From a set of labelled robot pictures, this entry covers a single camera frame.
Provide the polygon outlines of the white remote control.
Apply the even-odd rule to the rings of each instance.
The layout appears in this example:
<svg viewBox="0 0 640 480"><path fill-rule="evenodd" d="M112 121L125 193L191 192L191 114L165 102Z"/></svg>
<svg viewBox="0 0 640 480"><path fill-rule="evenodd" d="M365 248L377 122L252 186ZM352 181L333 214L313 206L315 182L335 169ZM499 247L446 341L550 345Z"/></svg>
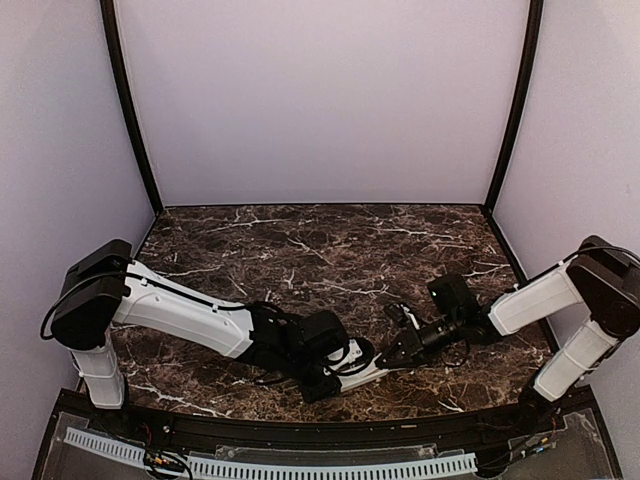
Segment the white remote control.
<svg viewBox="0 0 640 480"><path fill-rule="evenodd" d="M340 392L345 393L357 387L375 382L378 379L386 376L388 373L388 369L380 369L377 368L374 364L371 364L366 369L354 375L339 376L339 380L341 383Z"/></svg>

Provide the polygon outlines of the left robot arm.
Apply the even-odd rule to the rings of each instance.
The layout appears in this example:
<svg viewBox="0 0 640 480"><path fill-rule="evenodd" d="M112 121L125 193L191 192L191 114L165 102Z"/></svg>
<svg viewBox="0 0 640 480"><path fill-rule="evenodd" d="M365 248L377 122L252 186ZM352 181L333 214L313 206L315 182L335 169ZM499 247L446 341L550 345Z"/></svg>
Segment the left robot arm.
<svg viewBox="0 0 640 480"><path fill-rule="evenodd" d="M125 401L112 323L154 329L281 373L298 382L308 402L341 390L333 369L358 351L330 311L303 317L269 302L216 299L160 276L132 259L128 242L112 240L69 268L39 335L68 349L92 404L120 436L134 435L141 415Z"/></svg>

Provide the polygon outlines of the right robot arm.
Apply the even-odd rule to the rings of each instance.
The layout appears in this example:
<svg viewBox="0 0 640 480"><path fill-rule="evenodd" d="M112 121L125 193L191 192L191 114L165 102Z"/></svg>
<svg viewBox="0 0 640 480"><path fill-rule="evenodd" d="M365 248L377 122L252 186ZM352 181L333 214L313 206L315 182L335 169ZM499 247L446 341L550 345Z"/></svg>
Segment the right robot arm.
<svg viewBox="0 0 640 480"><path fill-rule="evenodd" d="M440 320L421 325L408 305L387 306L386 313L405 329L376 359L377 368L423 365L457 342L490 345L570 306L588 309L578 330L533 379L533 395L511 410L510 424L521 434L534 432L549 416L548 403L639 330L639 257L598 236L490 304L481 305L460 274L438 277L427 289Z"/></svg>

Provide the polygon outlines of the black curved table rail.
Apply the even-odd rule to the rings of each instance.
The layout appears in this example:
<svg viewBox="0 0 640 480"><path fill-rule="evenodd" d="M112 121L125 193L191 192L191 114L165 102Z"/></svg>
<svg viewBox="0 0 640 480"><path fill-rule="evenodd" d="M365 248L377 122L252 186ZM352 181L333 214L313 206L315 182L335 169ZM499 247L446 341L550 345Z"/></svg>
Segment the black curved table rail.
<svg viewBox="0 0 640 480"><path fill-rule="evenodd" d="M364 450L435 446L493 457L518 439L557 433L565 421L556 412L538 419L517 415L515 405L436 417L369 422L273 422L170 413L146 407L89 407L93 422L112 434L151 447L213 452L223 446L284 450Z"/></svg>

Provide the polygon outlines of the right black frame post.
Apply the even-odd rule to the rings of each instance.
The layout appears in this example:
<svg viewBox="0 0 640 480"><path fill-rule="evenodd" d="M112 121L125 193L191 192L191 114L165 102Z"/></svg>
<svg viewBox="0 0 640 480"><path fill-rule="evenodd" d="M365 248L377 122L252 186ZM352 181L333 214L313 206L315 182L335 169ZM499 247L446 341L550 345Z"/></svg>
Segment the right black frame post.
<svg viewBox="0 0 640 480"><path fill-rule="evenodd" d="M533 73L542 16L543 0L530 0L520 63L504 135L483 208L492 217L497 206L515 148Z"/></svg>

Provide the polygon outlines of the black frame post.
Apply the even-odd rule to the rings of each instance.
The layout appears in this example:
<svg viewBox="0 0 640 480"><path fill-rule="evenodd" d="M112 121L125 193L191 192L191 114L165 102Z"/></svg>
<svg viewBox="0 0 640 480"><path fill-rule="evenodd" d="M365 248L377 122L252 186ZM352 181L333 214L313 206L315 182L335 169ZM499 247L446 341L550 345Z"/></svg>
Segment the black frame post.
<svg viewBox="0 0 640 480"><path fill-rule="evenodd" d="M154 216L157 217L163 212L164 205L146 151L129 84L116 18L116 3L113 0L100 0L99 5L112 75L125 127L147 199Z"/></svg>
<svg viewBox="0 0 640 480"><path fill-rule="evenodd" d="M492 217L497 206L515 148L533 73L542 16L543 0L530 0L520 63L504 135L483 208Z"/></svg>

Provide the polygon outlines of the left black frame post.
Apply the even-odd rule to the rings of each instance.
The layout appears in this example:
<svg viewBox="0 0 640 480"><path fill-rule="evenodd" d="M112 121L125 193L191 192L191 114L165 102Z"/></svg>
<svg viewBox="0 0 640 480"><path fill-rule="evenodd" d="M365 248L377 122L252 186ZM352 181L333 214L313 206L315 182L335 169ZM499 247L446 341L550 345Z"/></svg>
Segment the left black frame post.
<svg viewBox="0 0 640 480"><path fill-rule="evenodd" d="M129 84L116 18L116 3L113 0L100 0L99 5L112 75L125 127L147 199L154 216L157 217L163 212L164 205L146 151Z"/></svg>

